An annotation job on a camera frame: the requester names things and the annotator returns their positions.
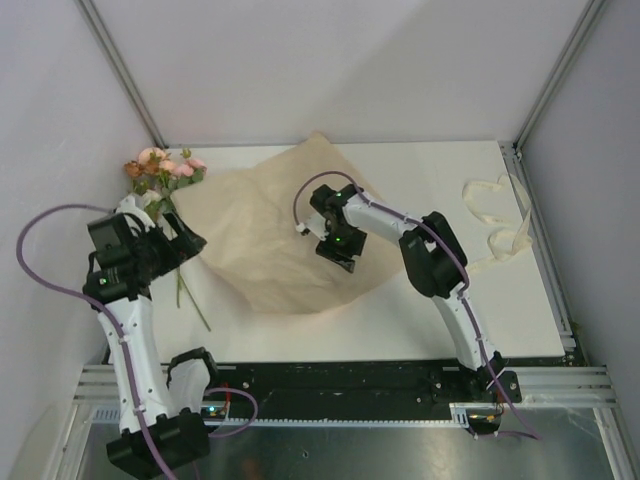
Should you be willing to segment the orange beige wrapping paper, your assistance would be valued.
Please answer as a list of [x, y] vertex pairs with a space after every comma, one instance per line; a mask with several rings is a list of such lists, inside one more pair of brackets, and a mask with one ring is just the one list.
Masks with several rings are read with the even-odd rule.
[[319, 313], [349, 304], [403, 268], [397, 246], [371, 235], [349, 273], [315, 252], [317, 239], [302, 236], [294, 220], [312, 213], [299, 189], [324, 183], [338, 190], [354, 179], [374, 191], [360, 172], [320, 133], [257, 166], [209, 174], [177, 190], [177, 211], [207, 244], [199, 257], [233, 286], [257, 313]]

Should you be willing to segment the pink fake flower stem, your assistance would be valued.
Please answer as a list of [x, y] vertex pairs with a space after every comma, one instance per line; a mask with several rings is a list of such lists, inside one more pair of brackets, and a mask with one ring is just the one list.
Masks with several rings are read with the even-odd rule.
[[165, 150], [151, 147], [126, 164], [125, 170], [134, 193], [159, 201], [169, 198], [178, 189], [201, 182], [208, 168], [188, 148], [182, 149], [174, 158]]

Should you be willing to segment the white fake flower stem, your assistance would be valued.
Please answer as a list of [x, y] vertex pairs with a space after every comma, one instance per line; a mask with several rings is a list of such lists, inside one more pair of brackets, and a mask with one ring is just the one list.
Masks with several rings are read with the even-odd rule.
[[[165, 218], [167, 213], [174, 213], [175, 206], [173, 205], [169, 196], [162, 196], [158, 191], [149, 189], [143, 194], [144, 210], [150, 216], [150, 218], [156, 223], [156, 225], [163, 231], [169, 240], [173, 240], [177, 233], [175, 229], [170, 225], [169, 221]], [[176, 307], [181, 307], [182, 291], [184, 289], [184, 282], [181, 275], [181, 270], [177, 267], [174, 272], [175, 277], [175, 302]]]

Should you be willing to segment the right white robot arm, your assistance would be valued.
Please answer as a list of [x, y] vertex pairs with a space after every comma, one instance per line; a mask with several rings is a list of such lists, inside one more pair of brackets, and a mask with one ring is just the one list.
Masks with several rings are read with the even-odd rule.
[[456, 359], [465, 371], [463, 393], [473, 401], [493, 394], [504, 360], [474, 313], [467, 257], [446, 218], [438, 212], [420, 219], [402, 214], [354, 184], [339, 191], [323, 184], [313, 192], [310, 206], [315, 213], [297, 230], [315, 235], [316, 254], [349, 273], [369, 233], [399, 248], [411, 286], [434, 302], [453, 340]]

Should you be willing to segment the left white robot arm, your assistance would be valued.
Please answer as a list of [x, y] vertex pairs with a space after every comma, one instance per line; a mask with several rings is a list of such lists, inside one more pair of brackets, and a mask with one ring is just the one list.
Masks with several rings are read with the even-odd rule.
[[108, 443], [107, 456], [136, 479], [169, 475], [209, 453], [201, 406], [221, 387], [216, 363], [203, 347], [161, 364], [150, 286], [206, 244], [176, 213], [164, 218], [170, 235], [143, 209], [141, 197], [131, 194], [87, 226], [94, 250], [82, 292], [107, 337], [120, 399], [120, 436]]

